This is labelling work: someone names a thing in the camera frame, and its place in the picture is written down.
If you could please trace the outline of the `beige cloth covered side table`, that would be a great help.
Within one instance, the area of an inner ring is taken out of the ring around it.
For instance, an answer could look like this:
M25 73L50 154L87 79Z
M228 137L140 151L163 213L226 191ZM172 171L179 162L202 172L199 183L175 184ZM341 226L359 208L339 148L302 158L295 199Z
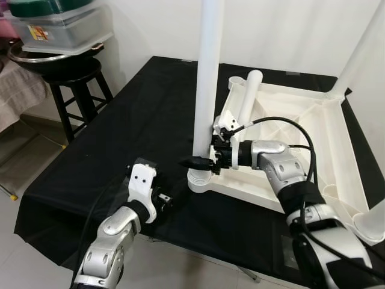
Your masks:
M51 95L40 75L0 57L0 132L19 121L22 113Z

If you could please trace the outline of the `cream plastic table top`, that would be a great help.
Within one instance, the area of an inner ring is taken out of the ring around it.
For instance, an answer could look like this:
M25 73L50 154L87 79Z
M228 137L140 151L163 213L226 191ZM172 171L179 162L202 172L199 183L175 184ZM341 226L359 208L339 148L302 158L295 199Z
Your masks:
M225 110L233 115L232 109L241 99L245 79L239 76L229 78L229 93L217 116ZM236 136L239 142L275 140L286 143L303 167L308 168L310 152L301 149L306 142L302 133L291 124L277 121L277 117L291 119L302 126L315 146L320 193L336 210L339 220L354 231L354 216L368 212L374 206L369 204L363 187L343 117L343 100L324 99L324 94L262 82L253 105L251 122L240 125Z

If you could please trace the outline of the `black tablecloth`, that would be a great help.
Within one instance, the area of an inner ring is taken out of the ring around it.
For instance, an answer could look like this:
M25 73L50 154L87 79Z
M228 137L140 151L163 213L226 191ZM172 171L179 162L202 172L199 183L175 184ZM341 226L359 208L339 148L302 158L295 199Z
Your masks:
M118 187L138 158L154 162L164 189L187 190L196 96L195 61L154 56L31 183L14 231L58 266L75 270L87 219L98 226L114 204L103 189ZM286 218L219 193L189 193L143 234L270 277L303 285L286 266Z

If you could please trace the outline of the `black round stool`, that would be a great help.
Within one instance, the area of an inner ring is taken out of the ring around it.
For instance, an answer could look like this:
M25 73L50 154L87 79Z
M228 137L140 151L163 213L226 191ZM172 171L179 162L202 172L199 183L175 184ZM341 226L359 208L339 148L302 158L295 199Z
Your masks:
M75 134L88 126L99 113L100 108L113 100L113 94L101 72L102 65L96 58L88 58L84 69L75 72L43 75L42 79L49 85L52 91L56 110L60 115L61 124L69 143L75 138ZM102 91L103 97L91 95L87 86L88 81L96 80ZM76 102L80 116L68 113L67 107Z

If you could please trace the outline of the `clear plastic storage box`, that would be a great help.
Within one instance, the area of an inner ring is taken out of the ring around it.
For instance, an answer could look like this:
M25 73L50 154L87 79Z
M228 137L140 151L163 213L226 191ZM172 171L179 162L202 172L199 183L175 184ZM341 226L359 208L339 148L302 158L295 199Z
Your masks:
M21 39L23 51L79 55L113 36L107 11L103 2L91 2L58 14L7 19Z

